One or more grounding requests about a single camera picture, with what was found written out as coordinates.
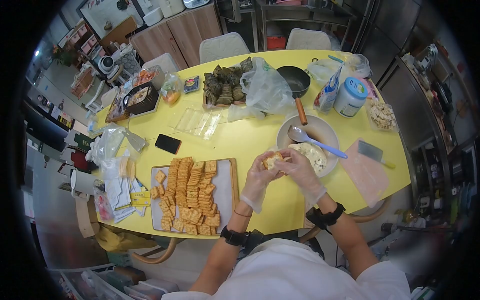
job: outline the wooden chair leg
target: wooden chair leg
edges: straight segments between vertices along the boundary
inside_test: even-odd
[[[150,252],[147,252],[143,255],[140,255],[138,253],[132,253],[132,257],[138,259],[139,261],[146,263],[146,264],[159,264],[164,261],[166,261],[168,258],[170,258],[175,251],[175,247],[177,247],[177,244],[184,241],[185,239],[179,239],[179,238],[170,238],[170,243],[168,244],[167,249],[160,247],[158,249],[152,250]],[[162,254],[160,257],[156,258],[149,258],[145,256],[149,256],[155,253],[158,253],[160,251],[165,250],[165,253]]]
[[[365,223],[365,222],[372,221],[373,219],[377,218],[379,215],[384,213],[384,211],[390,205],[391,200],[392,200],[392,196],[386,197],[385,201],[382,203],[382,205],[373,214],[370,214],[370,215],[367,215],[367,216],[358,216],[358,215],[350,214],[350,216],[357,223]],[[303,236],[300,237],[300,243],[304,243],[304,242],[308,241],[309,239],[311,239],[313,237],[316,237],[317,234],[320,233],[320,231],[321,231],[321,229],[318,228],[317,226],[313,227],[312,229],[310,229],[309,232],[305,233]]]

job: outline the pink cutting board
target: pink cutting board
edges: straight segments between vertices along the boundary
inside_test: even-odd
[[[360,140],[363,141],[362,138],[358,138],[345,151],[348,158],[340,159],[340,164],[352,179],[367,205],[374,207],[381,200],[389,180],[381,163],[358,153]]]

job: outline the frying pan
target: frying pan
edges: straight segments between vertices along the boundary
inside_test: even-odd
[[[300,98],[307,93],[310,86],[310,76],[302,69],[294,66],[283,66],[277,69],[280,75],[285,78],[288,86],[292,90],[293,97],[295,98],[295,104],[299,111],[300,123],[307,125],[307,117],[303,110]]]

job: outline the cutting board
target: cutting board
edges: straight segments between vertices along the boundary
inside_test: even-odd
[[[233,210],[239,202],[239,192],[238,192],[238,178],[237,178],[237,161],[234,158],[219,159],[216,161],[217,166],[217,175],[212,178],[212,183],[216,185],[216,188],[213,190],[212,195],[214,198],[214,203],[217,204],[217,209],[220,211],[220,226],[217,227],[217,234],[220,234],[223,227],[227,225],[230,217],[232,216]],[[151,173],[151,186],[158,186],[158,181],[155,180],[155,175],[158,170],[167,176],[163,182],[164,188],[168,184],[168,168],[170,166],[158,166],[152,167]],[[165,231],[162,229],[161,219],[163,212],[158,206],[160,198],[152,200],[152,225],[153,229]],[[178,206],[176,207],[176,217],[180,215]],[[175,228],[171,229],[172,232],[179,232]]]
[[[374,207],[382,199],[389,180],[381,163],[358,153],[359,141],[363,139],[358,138],[345,151],[348,158],[340,159],[340,164],[352,179],[365,203],[369,207]]]

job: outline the spatula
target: spatula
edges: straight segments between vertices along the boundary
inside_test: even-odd
[[[348,158],[348,156],[345,153],[343,153],[342,151],[340,151],[338,149],[335,149],[333,147],[327,146],[325,144],[322,144],[321,142],[310,138],[304,130],[302,130],[298,127],[295,127],[293,125],[290,125],[290,127],[288,128],[287,135],[288,135],[289,138],[291,138],[292,140],[294,140],[296,142],[299,142],[299,143],[309,142],[309,143],[315,144],[315,145],[327,150],[328,152],[330,152],[330,153],[332,153],[332,154],[334,154],[338,157]]]
[[[392,163],[391,161],[384,160],[382,158],[384,155],[384,152],[382,149],[377,148],[372,144],[366,143],[364,141],[359,141],[359,153],[367,157],[370,157],[371,159],[376,160],[379,163],[382,163],[391,169],[395,169],[396,167],[395,164]]]

